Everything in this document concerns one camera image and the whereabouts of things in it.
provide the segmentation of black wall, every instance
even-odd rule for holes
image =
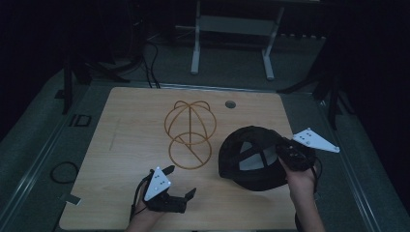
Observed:
[[[0,2],[0,139],[62,64],[58,1]]]
[[[344,88],[401,201],[410,210],[410,8],[374,2],[333,39],[346,52]]]

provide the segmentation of dark floor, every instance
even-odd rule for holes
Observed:
[[[190,74],[192,47],[184,43],[158,45],[154,72],[162,88],[235,89],[274,93],[306,77],[324,41],[279,37],[271,55],[276,79],[265,78],[260,50],[230,46],[204,46],[198,75]],[[148,45],[145,58],[155,57]],[[74,105],[62,115],[62,100],[54,99],[63,86],[61,72],[54,75],[0,144],[1,231],[61,231],[58,219],[73,184],[53,182],[49,173],[59,163],[81,165],[109,91],[115,86],[148,87],[143,67],[121,74],[119,84],[93,73],[90,86],[74,85]],[[340,106],[337,130],[326,114],[327,101],[315,101],[311,84],[296,93],[281,95],[294,132],[313,128],[336,143],[340,154],[318,152],[324,171],[319,183],[318,209],[328,231],[408,231],[410,218],[401,205],[366,132],[355,115]],[[74,114],[92,116],[89,127],[71,127]],[[60,170],[62,178],[74,176]]]

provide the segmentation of vr controller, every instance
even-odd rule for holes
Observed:
[[[276,149],[278,156],[292,171],[306,171],[312,168],[317,160],[314,149],[339,152],[338,147],[310,128],[293,135],[292,140],[283,137]]]
[[[135,215],[135,203],[136,196],[139,193],[139,189],[144,182],[147,182],[145,189],[142,191],[142,201],[147,208],[156,212],[171,212],[183,214],[187,209],[187,203],[193,199],[196,188],[185,194],[184,197],[171,196],[167,192],[171,185],[171,182],[166,178],[166,175],[172,173],[175,169],[174,165],[168,166],[164,170],[160,170],[157,167],[156,170],[150,170],[150,174],[142,179],[141,183],[135,192],[135,197],[131,209],[131,217]]]
[[[313,149],[287,138],[283,138],[276,149],[278,156],[292,171],[306,171],[314,166],[317,159]]]

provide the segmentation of white triangular tracker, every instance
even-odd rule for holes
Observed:
[[[293,135],[293,140],[314,149],[320,149],[328,152],[338,153],[340,149],[321,137],[310,128]]]
[[[157,167],[151,179],[150,186],[147,189],[147,193],[144,196],[144,200],[151,200],[153,197],[168,189],[170,186],[171,182],[168,180],[168,178],[166,178],[162,170]]]

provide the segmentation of table leg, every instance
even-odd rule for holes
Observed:
[[[274,45],[275,37],[277,36],[279,25],[281,18],[283,16],[284,8],[281,7],[278,12],[277,20],[274,22],[274,26],[272,27],[272,32],[270,35],[268,46],[265,49],[262,49],[262,58],[263,64],[265,66],[265,73],[266,78],[268,80],[273,80],[275,78],[274,71],[272,69],[271,58],[269,55],[271,54],[272,46]]]
[[[192,64],[190,66],[191,74],[198,74],[199,70],[199,55],[200,55],[200,44],[199,44],[199,31],[200,31],[200,4],[201,2],[196,1],[196,21],[195,21],[195,46],[193,48]]]

